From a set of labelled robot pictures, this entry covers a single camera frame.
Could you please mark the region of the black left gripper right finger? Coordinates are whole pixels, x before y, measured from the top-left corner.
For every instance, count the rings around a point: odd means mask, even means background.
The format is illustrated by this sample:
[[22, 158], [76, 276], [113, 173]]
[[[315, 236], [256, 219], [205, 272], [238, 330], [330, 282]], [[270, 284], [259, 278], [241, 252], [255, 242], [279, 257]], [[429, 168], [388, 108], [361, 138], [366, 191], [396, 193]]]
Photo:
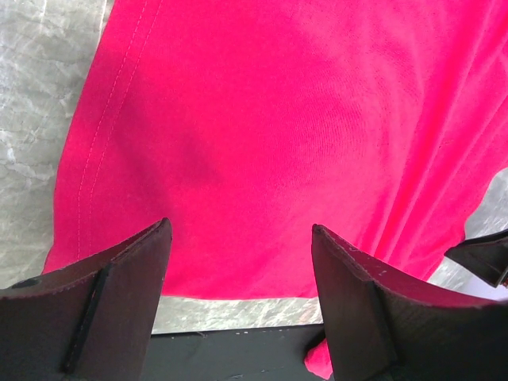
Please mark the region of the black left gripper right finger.
[[312, 257], [334, 379], [506, 379], [506, 302], [416, 279], [322, 225]]

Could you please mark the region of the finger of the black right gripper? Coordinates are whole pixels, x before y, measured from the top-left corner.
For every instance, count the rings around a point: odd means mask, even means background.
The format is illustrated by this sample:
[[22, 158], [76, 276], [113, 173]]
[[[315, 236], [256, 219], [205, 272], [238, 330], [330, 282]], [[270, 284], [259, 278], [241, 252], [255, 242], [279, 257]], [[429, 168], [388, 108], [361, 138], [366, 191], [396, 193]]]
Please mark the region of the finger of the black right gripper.
[[468, 239], [446, 251], [445, 257], [491, 287], [507, 287], [507, 230]]

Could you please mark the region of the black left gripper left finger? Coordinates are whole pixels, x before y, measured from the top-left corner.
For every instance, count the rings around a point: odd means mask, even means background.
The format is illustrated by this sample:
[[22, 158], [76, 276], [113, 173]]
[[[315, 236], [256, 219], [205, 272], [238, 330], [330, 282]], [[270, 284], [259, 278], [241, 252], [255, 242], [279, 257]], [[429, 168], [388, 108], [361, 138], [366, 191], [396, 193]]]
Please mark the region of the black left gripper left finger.
[[138, 380], [171, 250], [164, 218], [1, 291], [3, 380]]

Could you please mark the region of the crimson red t-shirt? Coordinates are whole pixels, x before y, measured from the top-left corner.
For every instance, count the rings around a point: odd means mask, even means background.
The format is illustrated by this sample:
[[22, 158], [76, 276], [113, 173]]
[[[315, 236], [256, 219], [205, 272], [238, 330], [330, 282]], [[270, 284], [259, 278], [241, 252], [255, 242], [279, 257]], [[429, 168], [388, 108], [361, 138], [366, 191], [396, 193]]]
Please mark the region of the crimson red t-shirt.
[[168, 218], [165, 295], [314, 298], [315, 224], [426, 280], [506, 166], [504, 1], [117, 1], [44, 270]]

